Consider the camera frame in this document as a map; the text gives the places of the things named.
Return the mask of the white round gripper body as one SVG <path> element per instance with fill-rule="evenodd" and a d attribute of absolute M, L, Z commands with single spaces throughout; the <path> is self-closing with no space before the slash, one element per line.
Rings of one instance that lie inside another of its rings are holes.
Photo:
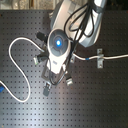
<path fill-rule="evenodd" d="M 66 34 L 61 29 L 54 29 L 48 36 L 41 32 L 38 32 L 36 36 L 45 43 L 46 48 L 34 58 L 35 64 L 47 60 L 49 79 L 52 79 L 52 73 L 59 74 L 61 70 L 66 71 L 71 53 L 71 43 Z"/>

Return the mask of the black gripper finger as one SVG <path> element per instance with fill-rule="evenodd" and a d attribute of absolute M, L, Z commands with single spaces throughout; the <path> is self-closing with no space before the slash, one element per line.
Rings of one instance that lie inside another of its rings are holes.
<path fill-rule="evenodd" d="M 66 84 L 67 84 L 67 86 L 73 85 L 73 80 L 72 80 L 72 78 L 66 79 Z"/>
<path fill-rule="evenodd" d="M 50 83 L 46 83 L 45 86 L 44 86 L 43 95 L 44 96 L 48 96 L 49 92 L 50 92 L 50 89 L 51 89 L 51 84 Z"/>

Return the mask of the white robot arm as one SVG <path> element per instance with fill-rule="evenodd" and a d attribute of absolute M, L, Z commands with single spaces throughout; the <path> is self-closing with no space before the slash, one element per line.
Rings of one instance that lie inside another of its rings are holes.
<path fill-rule="evenodd" d="M 46 61 L 45 69 L 49 69 L 49 77 L 42 74 L 46 80 L 45 96 L 49 95 L 51 86 L 58 85 L 63 77 L 66 77 L 68 85 L 72 84 L 72 77 L 68 74 L 69 64 L 75 58 L 78 45 L 90 47 L 96 42 L 105 5 L 106 0 L 87 0 L 83 6 L 72 0 L 61 0 L 51 13 L 51 32 L 48 35 L 37 33 L 45 48 L 34 61 L 36 64 Z"/>

